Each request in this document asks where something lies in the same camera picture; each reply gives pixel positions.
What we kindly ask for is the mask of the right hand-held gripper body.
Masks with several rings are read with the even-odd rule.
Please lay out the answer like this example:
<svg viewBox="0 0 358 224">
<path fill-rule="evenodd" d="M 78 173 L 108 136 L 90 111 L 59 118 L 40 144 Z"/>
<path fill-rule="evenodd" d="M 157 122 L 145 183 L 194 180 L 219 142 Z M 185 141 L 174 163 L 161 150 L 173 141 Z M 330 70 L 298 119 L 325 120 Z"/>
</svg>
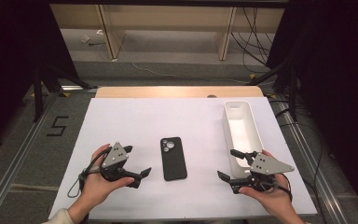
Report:
<svg viewBox="0 0 358 224">
<path fill-rule="evenodd" d="M 241 181 L 241 187 L 250 187 L 255 190 L 276 189 L 278 182 L 275 175 L 295 170 L 293 166 L 261 152 L 245 153 L 242 157 L 250 166 L 250 174 Z"/>
</svg>

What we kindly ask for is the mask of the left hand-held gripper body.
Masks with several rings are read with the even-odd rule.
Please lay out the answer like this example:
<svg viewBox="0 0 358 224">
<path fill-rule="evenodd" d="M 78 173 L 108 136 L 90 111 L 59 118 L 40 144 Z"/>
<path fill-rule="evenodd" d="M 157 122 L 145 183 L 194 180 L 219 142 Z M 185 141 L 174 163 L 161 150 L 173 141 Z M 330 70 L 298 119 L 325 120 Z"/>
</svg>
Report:
<svg viewBox="0 0 358 224">
<path fill-rule="evenodd" d="M 102 177 L 107 181 L 116 181 L 122 177 L 127 176 L 127 171 L 123 168 L 124 164 L 129 158 L 123 146 L 116 142 L 112 147 L 109 148 L 109 152 L 104 157 L 100 173 Z"/>
</svg>

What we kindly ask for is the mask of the white plastic bin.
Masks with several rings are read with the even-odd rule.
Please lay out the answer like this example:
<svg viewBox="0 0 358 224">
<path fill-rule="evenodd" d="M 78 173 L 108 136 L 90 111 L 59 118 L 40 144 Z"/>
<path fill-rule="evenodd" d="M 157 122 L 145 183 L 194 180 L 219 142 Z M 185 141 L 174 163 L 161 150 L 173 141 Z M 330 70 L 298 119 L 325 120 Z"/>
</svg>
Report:
<svg viewBox="0 0 358 224">
<path fill-rule="evenodd" d="M 230 150 L 252 153 L 264 148 L 250 104 L 246 101 L 225 102 L 222 123 L 231 174 L 236 178 L 247 177 L 250 174 L 247 160 L 234 157 Z"/>
</svg>

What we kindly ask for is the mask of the person's right hand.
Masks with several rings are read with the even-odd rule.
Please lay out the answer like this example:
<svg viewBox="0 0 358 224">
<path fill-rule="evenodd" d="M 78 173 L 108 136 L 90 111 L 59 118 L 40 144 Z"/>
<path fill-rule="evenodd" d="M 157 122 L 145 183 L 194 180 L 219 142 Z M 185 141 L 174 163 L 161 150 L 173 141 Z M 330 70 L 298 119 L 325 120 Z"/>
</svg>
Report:
<svg viewBox="0 0 358 224">
<path fill-rule="evenodd" d="M 239 193 L 257 200 L 268 213 L 275 217 L 291 216 L 296 212 L 290 196 L 281 189 L 274 189 L 272 192 L 260 192 L 252 188 L 242 187 Z"/>
</svg>

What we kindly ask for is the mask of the person's left hand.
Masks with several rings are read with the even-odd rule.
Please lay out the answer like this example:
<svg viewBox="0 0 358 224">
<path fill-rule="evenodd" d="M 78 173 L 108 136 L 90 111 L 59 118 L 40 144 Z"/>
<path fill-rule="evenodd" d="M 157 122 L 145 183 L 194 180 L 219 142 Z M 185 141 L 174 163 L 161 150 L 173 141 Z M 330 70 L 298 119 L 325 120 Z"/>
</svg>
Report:
<svg viewBox="0 0 358 224">
<path fill-rule="evenodd" d="M 123 177 L 109 182 L 101 174 L 90 174 L 86 178 L 81 195 L 76 200 L 83 207 L 91 209 L 102 203 L 114 190 L 126 187 L 134 181 L 132 177 Z"/>
</svg>

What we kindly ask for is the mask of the white paper sheet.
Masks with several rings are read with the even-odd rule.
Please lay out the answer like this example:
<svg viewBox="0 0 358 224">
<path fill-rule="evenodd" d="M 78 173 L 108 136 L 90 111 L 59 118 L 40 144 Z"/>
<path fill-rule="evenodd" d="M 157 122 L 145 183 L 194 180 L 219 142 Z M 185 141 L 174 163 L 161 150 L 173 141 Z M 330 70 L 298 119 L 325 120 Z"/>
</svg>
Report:
<svg viewBox="0 0 358 224">
<path fill-rule="evenodd" d="M 125 169 L 151 171 L 137 189 L 122 188 L 94 208 L 95 221 L 208 220 L 263 217 L 255 200 L 235 194 L 218 173 L 229 174 L 229 150 L 223 126 L 224 98 L 94 98 L 52 205 L 69 206 L 76 180 L 99 146 L 120 143 L 132 151 Z M 159 142 L 182 140 L 187 177 L 163 177 Z"/>
</svg>

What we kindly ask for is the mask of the black metal stand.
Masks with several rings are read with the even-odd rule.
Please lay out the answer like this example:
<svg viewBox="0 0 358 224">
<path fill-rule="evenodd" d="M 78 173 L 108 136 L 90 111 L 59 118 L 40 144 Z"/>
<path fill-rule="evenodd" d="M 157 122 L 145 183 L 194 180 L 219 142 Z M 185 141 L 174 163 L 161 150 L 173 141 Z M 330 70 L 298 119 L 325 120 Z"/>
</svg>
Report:
<svg viewBox="0 0 358 224">
<path fill-rule="evenodd" d="M 52 64 L 39 64 L 34 70 L 34 122 L 39 121 L 44 112 L 42 85 L 45 85 L 49 92 L 62 93 L 63 87 L 59 82 L 59 78 L 68 79 L 85 90 L 97 89 L 97 86 L 90 85 L 81 80 L 75 69 L 73 69 L 72 72 L 66 72 Z"/>
<path fill-rule="evenodd" d="M 251 80 L 248 83 L 248 86 L 256 86 L 267 79 L 277 76 L 274 84 L 273 90 L 276 92 L 283 92 L 283 90 L 288 87 L 289 88 L 289 102 L 287 111 L 289 112 L 293 121 L 297 121 L 296 117 L 296 69 L 294 67 L 294 63 L 286 59 L 276 67 L 272 68 L 266 74 L 261 77 L 257 77 L 256 79 Z"/>
</svg>

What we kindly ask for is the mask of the black curtain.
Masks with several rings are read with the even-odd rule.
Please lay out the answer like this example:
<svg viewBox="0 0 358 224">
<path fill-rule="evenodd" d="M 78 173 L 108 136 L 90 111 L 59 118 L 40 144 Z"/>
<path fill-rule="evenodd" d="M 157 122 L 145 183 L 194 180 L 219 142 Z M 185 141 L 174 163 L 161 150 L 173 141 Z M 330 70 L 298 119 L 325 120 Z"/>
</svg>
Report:
<svg viewBox="0 0 358 224">
<path fill-rule="evenodd" d="M 300 92 L 358 195 L 358 0 L 288 1 L 268 66 L 301 42 Z"/>
<path fill-rule="evenodd" d="M 0 0 L 0 132 L 34 81 L 76 78 L 48 0 Z"/>
</svg>

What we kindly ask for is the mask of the wooden shelf unit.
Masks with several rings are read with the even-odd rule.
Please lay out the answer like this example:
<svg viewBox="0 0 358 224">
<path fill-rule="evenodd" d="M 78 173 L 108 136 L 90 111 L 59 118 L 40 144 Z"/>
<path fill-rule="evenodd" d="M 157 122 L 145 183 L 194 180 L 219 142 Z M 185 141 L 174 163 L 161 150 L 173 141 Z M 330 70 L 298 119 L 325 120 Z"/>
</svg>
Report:
<svg viewBox="0 0 358 224">
<path fill-rule="evenodd" d="M 165 7 L 52 4 L 62 29 L 100 29 L 108 55 L 118 57 L 129 30 L 213 32 L 218 58 L 227 56 L 232 32 L 274 34 L 283 11 L 262 7 Z"/>
</svg>

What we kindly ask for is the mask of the aluminium floor rail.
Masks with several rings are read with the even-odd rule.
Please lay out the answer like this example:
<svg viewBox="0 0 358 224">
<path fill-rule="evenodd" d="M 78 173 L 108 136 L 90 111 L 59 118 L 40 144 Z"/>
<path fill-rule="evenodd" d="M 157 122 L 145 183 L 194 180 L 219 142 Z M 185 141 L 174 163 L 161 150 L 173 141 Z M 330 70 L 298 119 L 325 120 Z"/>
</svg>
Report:
<svg viewBox="0 0 358 224">
<path fill-rule="evenodd" d="M 14 159 L 8 166 L 4 176 L 0 180 L 0 206 L 3 203 L 4 199 L 6 198 L 7 193 L 11 188 L 11 185 L 15 180 L 16 176 L 18 175 L 32 145 L 34 144 L 35 139 L 39 135 L 40 130 L 45 123 L 46 116 L 49 110 L 51 109 L 51 107 L 53 106 L 53 104 L 57 99 L 58 99 L 57 93 L 51 93 L 47 97 L 46 102 L 44 102 L 42 106 L 43 111 L 40 117 L 31 126 L 30 131 L 27 133 L 24 141 L 21 143 L 20 149 L 18 150 Z"/>
<path fill-rule="evenodd" d="M 313 190 L 323 220 L 326 221 L 326 214 L 323 211 L 324 206 L 333 224 L 349 224 L 348 219 L 344 215 L 343 207 L 334 195 L 333 189 L 328 185 L 324 170 L 321 168 L 324 153 L 321 137 L 309 125 L 292 120 L 287 111 L 288 103 L 286 101 L 278 99 L 277 102 L 279 103 L 280 111 L 276 114 L 276 117 L 284 118 L 285 123 L 281 124 L 281 127 L 289 128 L 291 135 L 296 141 L 298 151 L 301 153 L 302 158 L 309 169 L 311 180 L 304 180 L 304 182 Z M 310 142 L 307 140 L 306 135 L 301 128 L 310 130 L 318 138 L 318 152 L 313 152 Z"/>
</svg>

